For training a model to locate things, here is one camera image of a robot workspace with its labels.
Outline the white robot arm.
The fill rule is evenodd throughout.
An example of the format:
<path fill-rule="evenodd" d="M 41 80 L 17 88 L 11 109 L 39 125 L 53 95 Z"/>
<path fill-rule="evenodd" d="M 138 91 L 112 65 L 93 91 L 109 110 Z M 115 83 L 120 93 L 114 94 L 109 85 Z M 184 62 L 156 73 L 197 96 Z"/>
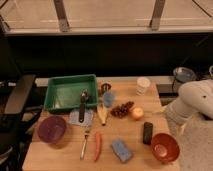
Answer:
<path fill-rule="evenodd" d="M 165 114 L 178 125 L 183 125 L 195 113 L 213 119 L 213 80 L 191 81 L 182 84 L 178 97 L 167 105 Z"/>

